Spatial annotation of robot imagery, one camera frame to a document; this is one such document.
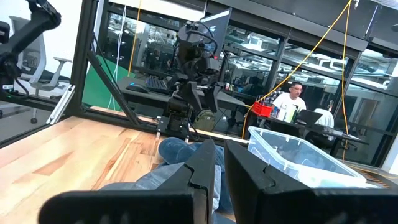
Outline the silver aluminium bracket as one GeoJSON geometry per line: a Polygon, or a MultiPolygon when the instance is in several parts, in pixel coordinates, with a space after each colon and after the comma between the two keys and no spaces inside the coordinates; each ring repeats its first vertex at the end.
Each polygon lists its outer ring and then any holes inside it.
{"type": "Polygon", "coordinates": [[[59,121],[75,93],[75,88],[75,85],[68,86],[51,115],[47,119],[46,124],[54,125],[59,121]]]}

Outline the olive green backpack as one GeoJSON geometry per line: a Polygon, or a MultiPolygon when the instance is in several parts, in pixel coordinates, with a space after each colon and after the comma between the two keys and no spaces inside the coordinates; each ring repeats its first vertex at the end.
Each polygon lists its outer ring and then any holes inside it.
{"type": "Polygon", "coordinates": [[[193,122],[193,127],[202,131],[212,131],[215,124],[214,113],[210,109],[203,109],[197,114],[193,122]]]}

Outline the light grey denim cap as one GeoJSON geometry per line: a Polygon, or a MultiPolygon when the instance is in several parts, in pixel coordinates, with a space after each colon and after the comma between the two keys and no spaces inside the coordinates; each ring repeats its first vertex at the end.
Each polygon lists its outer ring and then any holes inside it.
{"type": "MultiPolygon", "coordinates": [[[[155,190],[168,178],[174,175],[183,165],[183,162],[177,164],[163,163],[135,182],[115,182],[103,186],[101,190],[155,190]]],[[[226,213],[233,212],[228,188],[226,187],[224,169],[218,164],[215,165],[215,187],[212,211],[214,212],[215,210],[226,213]]]]}

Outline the black office desk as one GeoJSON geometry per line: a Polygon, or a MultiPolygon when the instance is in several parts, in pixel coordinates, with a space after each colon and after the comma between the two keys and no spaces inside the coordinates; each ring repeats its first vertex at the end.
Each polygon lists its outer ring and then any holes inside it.
{"type": "Polygon", "coordinates": [[[336,157],[337,153],[340,149],[345,150],[346,146],[345,146],[345,142],[346,141],[353,141],[356,143],[360,143],[360,144],[365,144],[365,145],[369,145],[368,142],[366,142],[365,140],[362,140],[360,138],[357,138],[355,136],[346,134],[342,131],[339,130],[335,130],[329,127],[325,127],[325,126],[320,126],[320,125],[315,125],[315,124],[311,124],[311,125],[303,125],[300,123],[288,123],[285,121],[281,121],[275,118],[268,118],[265,116],[257,116],[259,119],[264,119],[270,122],[275,122],[275,123],[279,123],[279,124],[283,124],[283,125],[287,125],[296,129],[304,129],[307,131],[313,131],[315,133],[320,133],[320,134],[326,134],[328,136],[333,136],[334,137],[334,142],[331,148],[331,151],[329,153],[329,155],[336,157]]]}

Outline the black computer mouse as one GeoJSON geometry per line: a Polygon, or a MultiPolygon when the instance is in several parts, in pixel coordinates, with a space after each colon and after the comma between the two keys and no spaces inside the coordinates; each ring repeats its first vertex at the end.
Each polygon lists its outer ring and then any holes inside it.
{"type": "Polygon", "coordinates": [[[148,93],[149,92],[149,89],[147,87],[145,87],[144,85],[140,85],[138,83],[133,83],[133,82],[128,84],[126,89],[130,90],[130,91],[139,92],[139,93],[148,93]]]}

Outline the clear plastic container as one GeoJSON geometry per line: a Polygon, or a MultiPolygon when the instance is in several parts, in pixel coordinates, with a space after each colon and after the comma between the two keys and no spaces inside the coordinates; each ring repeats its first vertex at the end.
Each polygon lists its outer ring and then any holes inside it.
{"type": "Polygon", "coordinates": [[[304,139],[255,126],[248,131],[249,152],[309,187],[367,186],[361,174],[304,139]]]}

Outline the black aluminium frame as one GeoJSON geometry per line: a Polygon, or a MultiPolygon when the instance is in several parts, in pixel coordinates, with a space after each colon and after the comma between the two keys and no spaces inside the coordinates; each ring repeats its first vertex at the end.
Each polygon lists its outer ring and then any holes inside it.
{"type": "MultiPolygon", "coordinates": [[[[96,49],[98,45],[94,43],[93,35],[95,14],[98,3],[95,0],[84,0],[81,8],[80,24],[78,26],[78,35],[75,48],[75,56],[72,68],[71,85],[75,85],[75,93],[70,100],[64,113],[71,116],[88,118],[103,123],[122,126],[125,128],[145,131],[148,133],[159,133],[157,118],[140,119],[133,110],[127,105],[127,101],[122,96],[121,90],[118,89],[116,82],[113,81],[101,67],[100,61],[96,58],[96,49]],[[115,97],[117,103],[121,106],[124,114],[117,115],[105,113],[98,110],[84,109],[82,107],[83,89],[86,76],[86,70],[91,65],[96,73],[102,79],[111,95],[115,97]]],[[[14,93],[19,98],[10,97],[0,93],[0,100],[9,103],[16,103],[24,106],[40,108],[42,110],[53,111],[58,102],[41,99],[37,96],[31,96],[30,93],[14,93]]]]}

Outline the dark computer monitor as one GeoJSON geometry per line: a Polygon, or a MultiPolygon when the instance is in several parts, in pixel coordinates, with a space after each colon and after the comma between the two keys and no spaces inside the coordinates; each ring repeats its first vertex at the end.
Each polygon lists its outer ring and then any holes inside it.
{"type": "Polygon", "coordinates": [[[211,30],[212,37],[217,42],[217,49],[215,49],[215,44],[213,42],[206,45],[209,51],[214,55],[215,59],[219,59],[221,51],[223,49],[224,39],[226,37],[231,12],[232,9],[229,8],[218,14],[214,14],[200,19],[200,22],[204,23],[211,30]]]}

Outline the person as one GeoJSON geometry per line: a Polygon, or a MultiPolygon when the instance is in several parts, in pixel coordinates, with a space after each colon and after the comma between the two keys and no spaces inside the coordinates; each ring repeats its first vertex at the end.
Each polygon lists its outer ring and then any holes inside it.
{"type": "Polygon", "coordinates": [[[241,93],[251,96],[263,95],[264,88],[261,86],[261,80],[258,77],[251,77],[249,83],[243,88],[241,93]]]}
{"type": "Polygon", "coordinates": [[[306,104],[303,99],[301,99],[300,95],[303,91],[303,85],[300,82],[293,82],[289,88],[288,93],[281,93],[273,102],[272,104],[279,109],[278,119],[284,118],[286,112],[280,115],[281,110],[287,110],[292,105],[294,105],[298,112],[301,110],[307,109],[306,104]]]}

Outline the white chair back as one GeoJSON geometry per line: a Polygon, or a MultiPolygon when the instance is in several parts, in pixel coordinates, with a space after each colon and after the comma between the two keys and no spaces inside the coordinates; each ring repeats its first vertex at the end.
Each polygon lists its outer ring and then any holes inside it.
{"type": "Polygon", "coordinates": [[[321,114],[321,117],[315,122],[316,124],[329,128],[334,128],[335,121],[330,111],[324,110],[322,108],[316,108],[314,112],[321,114]]]}

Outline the dark computer desk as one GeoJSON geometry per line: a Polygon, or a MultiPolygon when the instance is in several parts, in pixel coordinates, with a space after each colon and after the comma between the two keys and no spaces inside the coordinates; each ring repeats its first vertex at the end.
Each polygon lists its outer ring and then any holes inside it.
{"type": "MultiPolygon", "coordinates": [[[[169,95],[156,93],[156,92],[148,92],[148,93],[139,93],[135,91],[127,90],[126,87],[130,83],[138,83],[140,85],[144,85],[144,80],[132,78],[132,77],[124,77],[117,81],[117,85],[121,92],[123,93],[126,101],[133,103],[140,103],[143,105],[149,105],[156,108],[165,108],[167,106],[167,102],[169,100],[169,95]]],[[[218,107],[234,110],[237,107],[242,106],[245,107],[245,104],[233,98],[232,96],[227,95],[224,92],[220,92],[218,95],[218,107]]]]}

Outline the black keyboard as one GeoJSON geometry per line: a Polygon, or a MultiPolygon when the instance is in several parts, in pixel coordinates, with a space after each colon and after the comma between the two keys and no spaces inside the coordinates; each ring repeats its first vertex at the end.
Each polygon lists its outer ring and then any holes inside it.
{"type": "Polygon", "coordinates": [[[146,87],[150,91],[154,91],[157,93],[163,93],[167,94],[169,92],[169,89],[167,88],[166,83],[158,78],[147,78],[145,80],[146,87]]]}

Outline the black laptop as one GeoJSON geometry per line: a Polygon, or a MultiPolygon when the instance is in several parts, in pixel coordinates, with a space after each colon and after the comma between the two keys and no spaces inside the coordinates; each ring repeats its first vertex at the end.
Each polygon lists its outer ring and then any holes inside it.
{"type": "Polygon", "coordinates": [[[321,118],[321,116],[321,113],[316,113],[310,110],[301,110],[295,117],[295,122],[304,125],[313,125],[321,118]]]}

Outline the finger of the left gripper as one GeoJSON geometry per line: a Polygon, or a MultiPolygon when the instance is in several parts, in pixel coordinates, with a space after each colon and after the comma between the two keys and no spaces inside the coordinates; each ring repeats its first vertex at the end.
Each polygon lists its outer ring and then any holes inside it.
{"type": "Polygon", "coordinates": [[[197,83],[188,82],[182,85],[182,98],[195,110],[201,110],[202,105],[197,93],[197,83]]]}
{"type": "Polygon", "coordinates": [[[221,89],[218,83],[212,84],[210,88],[210,110],[214,113],[218,111],[218,95],[221,89]]]}

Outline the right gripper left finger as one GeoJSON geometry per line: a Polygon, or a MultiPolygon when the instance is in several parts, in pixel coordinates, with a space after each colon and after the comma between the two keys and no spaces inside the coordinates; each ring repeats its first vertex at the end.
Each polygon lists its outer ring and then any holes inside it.
{"type": "Polygon", "coordinates": [[[48,199],[39,224],[212,224],[215,144],[201,147],[155,190],[69,191],[48,199]]]}

